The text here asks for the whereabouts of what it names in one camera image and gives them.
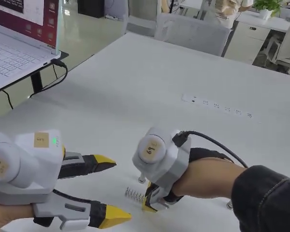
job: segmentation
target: black cable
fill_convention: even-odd
[[[171,1],[170,14],[172,14],[173,12],[173,6],[174,6],[174,0]]]
[[[235,19],[235,21],[237,21],[237,19],[241,16],[241,13],[242,13],[242,12],[240,12],[240,14],[239,14],[238,17]]]
[[[59,66],[59,67],[65,68],[66,73],[64,74],[64,77],[63,77],[60,81],[58,81],[58,82],[56,82],[57,80],[55,80],[55,81],[53,81],[52,83],[46,85],[46,86],[45,86],[45,87],[44,87],[40,92],[37,92],[37,93],[33,93],[33,94],[31,94],[31,95],[30,95],[30,98],[31,98],[32,96],[38,94],[38,93],[42,93],[42,92],[44,92],[44,91],[46,91],[46,90],[48,90],[48,89],[50,89],[50,88],[52,88],[52,87],[54,87],[54,86],[56,86],[56,85],[59,85],[60,83],[62,83],[62,82],[67,78],[67,75],[68,75],[68,72],[69,72],[67,65],[66,65],[65,63],[63,63],[62,61],[58,60],[58,59],[53,59],[53,60],[52,60],[52,63],[53,63],[53,65],[56,65],[56,66]]]
[[[13,110],[14,107],[13,107],[13,105],[12,105],[12,103],[11,103],[10,94],[8,94],[5,90],[2,90],[2,92],[5,93],[6,96],[8,96],[8,101],[9,101],[10,107],[11,107],[11,109]]]
[[[58,76],[57,76],[57,73],[56,73],[56,70],[55,70],[55,66],[54,66],[54,65],[53,65],[53,70],[54,70],[54,73],[55,73],[56,79],[58,79]]]
[[[111,9],[114,6],[115,0],[113,0],[113,3],[110,7],[106,7],[106,9]]]
[[[197,135],[199,137],[202,137],[212,143],[214,143],[215,145],[219,146],[220,148],[222,148],[223,150],[225,150],[226,152],[228,152],[231,156],[233,156],[235,159],[237,159],[237,161],[239,161],[245,168],[248,168],[247,164],[245,164],[245,162],[239,158],[234,152],[232,152],[230,149],[228,149],[226,146],[222,145],[220,142],[216,141],[215,139],[205,135],[205,134],[202,134],[202,133],[199,133],[199,132],[196,132],[196,131],[183,131],[177,135],[174,136],[173,138],[173,142],[178,146],[178,145],[182,145],[187,139],[188,139],[188,136],[189,135]]]
[[[176,10],[173,10],[172,13],[177,12],[179,10],[180,7],[178,7]]]

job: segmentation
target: black jacket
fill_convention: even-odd
[[[250,167],[236,179],[232,203],[242,232],[290,232],[290,178]]]

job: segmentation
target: gray chair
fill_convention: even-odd
[[[161,14],[161,0],[126,0],[122,35],[133,32],[154,37],[157,16]]]
[[[221,56],[230,29],[175,14],[158,17],[155,39]]]
[[[285,20],[290,20],[290,9],[280,7],[280,13],[277,13],[277,15]]]

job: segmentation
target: laptop keyboard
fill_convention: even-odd
[[[41,60],[33,55],[15,50],[6,44],[0,43],[0,74],[12,76],[29,68]]]

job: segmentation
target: metal spring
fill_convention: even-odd
[[[232,203],[232,201],[229,201],[227,203],[227,208],[230,209],[230,210],[233,210],[233,203]]]
[[[143,203],[145,199],[145,195],[127,187],[126,192],[125,192],[125,197],[130,198],[138,203]]]

